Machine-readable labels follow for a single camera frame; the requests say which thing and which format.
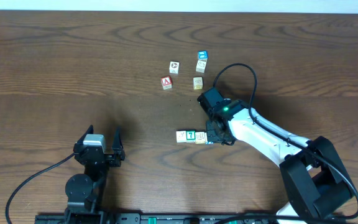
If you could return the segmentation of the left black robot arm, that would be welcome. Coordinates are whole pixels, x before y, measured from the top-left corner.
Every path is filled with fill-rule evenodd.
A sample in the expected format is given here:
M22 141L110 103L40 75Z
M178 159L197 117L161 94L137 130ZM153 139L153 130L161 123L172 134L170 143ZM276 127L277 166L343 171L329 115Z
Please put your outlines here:
M66 183L68 201L63 223L109 223L114 217L101 208L101 201L109 169L120 167L126 158L120 129L115 130L111 152L107 152L104 136L95 134L91 125L74 144L73 153L85 171Z

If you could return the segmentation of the green number 7 block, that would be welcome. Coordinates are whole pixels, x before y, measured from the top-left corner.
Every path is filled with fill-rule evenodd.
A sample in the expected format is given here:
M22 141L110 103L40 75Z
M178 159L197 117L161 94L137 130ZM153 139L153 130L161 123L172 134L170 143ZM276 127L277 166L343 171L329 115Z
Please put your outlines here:
M196 141L196 131L186 131L186 142L195 142Z

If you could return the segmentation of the blue sided wooden block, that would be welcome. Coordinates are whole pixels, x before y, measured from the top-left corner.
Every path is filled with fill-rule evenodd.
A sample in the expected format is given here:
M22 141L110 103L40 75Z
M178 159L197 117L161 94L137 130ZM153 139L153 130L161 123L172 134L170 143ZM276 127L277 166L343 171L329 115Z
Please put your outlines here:
M207 134L207 132L204 132L204 143L205 143L205 144L214 144L213 141L210 141L210 140L208 139L208 134Z

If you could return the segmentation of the plain front wooden block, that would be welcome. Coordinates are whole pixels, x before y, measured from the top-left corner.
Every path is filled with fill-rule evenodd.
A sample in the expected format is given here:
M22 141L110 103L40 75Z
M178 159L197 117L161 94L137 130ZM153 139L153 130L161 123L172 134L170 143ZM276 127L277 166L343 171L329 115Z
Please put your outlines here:
M176 139L177 139L177 143L186 142L186 131L177 131Z

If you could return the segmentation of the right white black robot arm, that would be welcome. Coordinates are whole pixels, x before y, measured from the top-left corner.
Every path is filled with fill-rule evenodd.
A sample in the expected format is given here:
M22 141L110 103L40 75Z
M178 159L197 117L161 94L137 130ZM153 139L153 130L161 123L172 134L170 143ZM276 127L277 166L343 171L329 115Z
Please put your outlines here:
M268 222L340 223L358 217L358 191L330 140L292 134L241 100L214 96L198 102L208 115L208 141L245 142L280 169L288 202Z

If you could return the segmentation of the gift picture wooden block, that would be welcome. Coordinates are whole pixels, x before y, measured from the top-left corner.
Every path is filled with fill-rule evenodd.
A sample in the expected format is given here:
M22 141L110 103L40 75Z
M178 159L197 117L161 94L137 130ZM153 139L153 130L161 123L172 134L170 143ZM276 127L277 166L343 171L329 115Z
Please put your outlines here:
M195 143L196 144L205 144L206 143L206 133L205 132L195 132Z

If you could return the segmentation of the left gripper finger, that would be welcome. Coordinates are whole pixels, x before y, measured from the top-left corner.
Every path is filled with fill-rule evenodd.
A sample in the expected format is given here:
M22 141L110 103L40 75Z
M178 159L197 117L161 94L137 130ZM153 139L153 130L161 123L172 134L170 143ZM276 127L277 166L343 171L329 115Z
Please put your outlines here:
M121 129L120 127L116 128L114 133L114 139L111 147L114 154L122 154L124 151L122 141L121 141Z
M82 135L82 137L79 138L79 140L77 140L76 144L79 144L79 145L82 145L83 144L83 141L85 140L85 137L88 135L88 134L93 134L94 133L94 127L93 125L91 124L88 129L85 131L85 133Z

